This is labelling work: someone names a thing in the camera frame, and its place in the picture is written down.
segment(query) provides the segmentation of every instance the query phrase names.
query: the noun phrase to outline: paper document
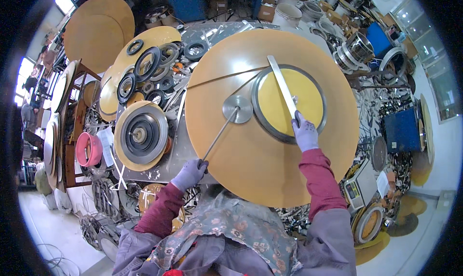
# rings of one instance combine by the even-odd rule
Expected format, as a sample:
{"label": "paper document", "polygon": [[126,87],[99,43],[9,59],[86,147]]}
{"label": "paper document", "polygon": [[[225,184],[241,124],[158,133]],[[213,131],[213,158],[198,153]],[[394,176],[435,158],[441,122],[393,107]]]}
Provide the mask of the paper document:
{"label": "paper document", "polygon": [[114,134],[110,127],[100,130],[96,133],[96,136],[101,141],[103,146],[103,157],[105,158],[106,166],[110,167],[113,165],[113,159],[111,157],[111,146],[114,144]]}
{"label": "paper document", "polygon": [[376,185],[378,186],[379,195],[381,198],[384,198],[384,196],[389,192],[388,176],[384,171],[379,174],[379,177],[376,180]]}

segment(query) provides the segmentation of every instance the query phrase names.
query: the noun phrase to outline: digital scale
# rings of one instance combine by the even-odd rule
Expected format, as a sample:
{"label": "digital scale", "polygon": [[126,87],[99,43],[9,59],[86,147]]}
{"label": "digital scale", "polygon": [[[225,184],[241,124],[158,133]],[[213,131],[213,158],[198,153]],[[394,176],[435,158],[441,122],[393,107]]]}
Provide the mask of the digital scale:
{"label": "digital scale", "polygon": [[355,175],[344,183],[344,190],[349,199],[349,209],[358,210],[370,203],[378,186],[369,159],[365,160]]}

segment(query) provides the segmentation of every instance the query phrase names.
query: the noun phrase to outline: red sleeve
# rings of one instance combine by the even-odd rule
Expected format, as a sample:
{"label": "red sleeve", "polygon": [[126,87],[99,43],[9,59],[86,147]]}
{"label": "red sleeve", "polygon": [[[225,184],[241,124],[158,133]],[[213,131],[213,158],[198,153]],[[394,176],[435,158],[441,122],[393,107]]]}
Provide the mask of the red sleeve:
{"label": "red sleeve", "polygon": [[339,186],[334,180],[330,164],[330,160],[319,148],[302,153],[299,170],[306,177],[307,191],[312,196],[309,221],[312,221],[319,211],[334,208],[347,209],[345,199],[341,196]]}
{"label": "red sleeve", "polygon": [[134,230],[151,233],[161,239],[167,237],[172,232],[172,220],[178,217],[183,204],[183,192],[169,183],[158,192],[156,201],[150,205]]}

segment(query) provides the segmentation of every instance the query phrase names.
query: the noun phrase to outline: metal bar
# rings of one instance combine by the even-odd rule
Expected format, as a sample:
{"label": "metal bar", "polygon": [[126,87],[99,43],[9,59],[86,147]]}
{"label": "metal bar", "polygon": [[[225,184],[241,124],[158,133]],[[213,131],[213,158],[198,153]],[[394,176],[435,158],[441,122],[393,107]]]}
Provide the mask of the metal bar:
{"label": "metal bar", "polygon": [[204,157],[202,158],[202,161],[205,160],[205,158],[207,157],[207,155],[209,154],[209,152],[212,150],[212,147],[214,147],[215,143],[217,142],[218,138],[220,137],[220,135],[224,132],[225,128],[227,127],[227,125],[230,123],[230,121],[232,120],[232,118],[235,116],[235,113],[239,110],[239,107],[236,106],[235,107],[235,110],[231,113],[230,117],[228,117],[227,119],[227,122],[225,122],[224,126],[222,127],[222,129],[218,132],[217,136],[215,137],[214,141],[212,141],[212,144],[211,146],[209,146],[209,149],[205,152],[205,155]]}

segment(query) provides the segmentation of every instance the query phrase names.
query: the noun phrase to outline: purple glove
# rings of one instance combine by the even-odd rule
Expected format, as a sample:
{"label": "purple glove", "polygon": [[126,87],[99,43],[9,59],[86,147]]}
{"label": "purple glove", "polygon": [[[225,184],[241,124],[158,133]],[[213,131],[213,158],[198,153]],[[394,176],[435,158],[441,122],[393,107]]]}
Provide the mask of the purple glove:
{"label": "purple glove", "polygon": [[185,192],[188,188],[195,186],[203,178],[205,169],[209,165],[208,161],[204,161],[200,164],[198,169],[200,161],[201,160],[199,158],[187,161],[178,175],[170,182],[182,192]]}
{"label": "purple glove", "polygon": [[301,152],[313,150],[318,147],[318,132],[315,125],[305,120],[302,114],[296,110],[296,118],[299,119],[300,127],[297,127],[296,119],[291,120],[293,125],[294,136]]}

